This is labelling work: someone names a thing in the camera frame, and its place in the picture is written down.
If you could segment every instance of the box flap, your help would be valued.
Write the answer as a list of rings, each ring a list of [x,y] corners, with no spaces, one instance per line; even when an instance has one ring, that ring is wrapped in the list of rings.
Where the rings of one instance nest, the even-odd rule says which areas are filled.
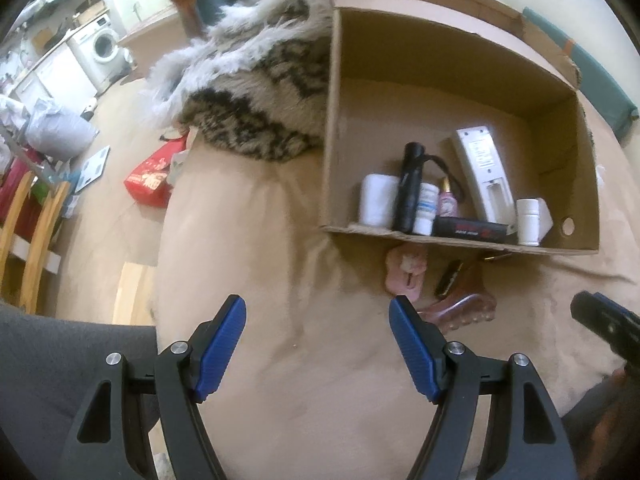
[[[378,10],[380,12],[394,12],[407,16],[421,17],[420,4],[433,4],[457,11],[469,17],[477,18],[482,22],[491,25],[492,28],[500,29],[509,35],[524,42],[536,53],[537,57],[520,52],[526,57],[535,60],[538,64],[555,73],[556,71],[564,78],[564,81],[577,89],[580,86],[580,70],[574,62],[558,47],[541,29],[526,20],[519,12],[511,7],[498,2],[497,0],[334,0],[335,7]],[[465,22],[461,27],[468,27]],[[482,27],[475,26],[478,34],[482,34]],[[491,40],[495,41],[495,30],[491,31]],[[499,36],[499,43],[511,50],[518,52],[522,47],[516,41],[509,40],[505,35]]]

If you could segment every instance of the red gift bag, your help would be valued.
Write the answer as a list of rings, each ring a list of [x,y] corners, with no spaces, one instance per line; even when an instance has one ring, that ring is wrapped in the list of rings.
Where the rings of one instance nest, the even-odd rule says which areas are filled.
[[[171,198],[171,187],[166,182],[171,158],[186,149],[187,136],[171,139],[133,170],[124,181],[133,200],[143,205],[166,208]]]

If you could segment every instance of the white jar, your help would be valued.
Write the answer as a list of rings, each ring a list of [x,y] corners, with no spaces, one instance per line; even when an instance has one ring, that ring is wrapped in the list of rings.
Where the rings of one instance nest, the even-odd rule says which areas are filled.
[[[537,198],[523,198],[516,202],[518,213],[518,244],[540,245],[540,202]]]
[[[358,222],[370,227],[391,229],[398,196],[396,176],[372,173],[362,181]]]
[[[431,236],[433,221],[436,218],[438,209],[438,186],[423,182],[420,184],[420,198],[418,208],[415,211],[414,233],[418,235]]]

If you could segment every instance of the pink bottle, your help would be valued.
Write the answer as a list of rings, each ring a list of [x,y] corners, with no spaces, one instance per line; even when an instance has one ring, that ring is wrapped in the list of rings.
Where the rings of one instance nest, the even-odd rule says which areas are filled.
[[[442,179],[442,190],[438,196],[438,216],[458,216],[458,201],[451,192],[448,176]]]

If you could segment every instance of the person's leg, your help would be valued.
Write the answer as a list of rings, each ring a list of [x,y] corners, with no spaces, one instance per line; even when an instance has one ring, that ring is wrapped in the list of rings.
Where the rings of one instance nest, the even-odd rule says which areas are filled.
[[[54,477],[95,368],[111,352],[157,355],[155,328],[25,316],[0,303],[0,428],[39,480]],[[146,412],[154,424],[157,405]]]

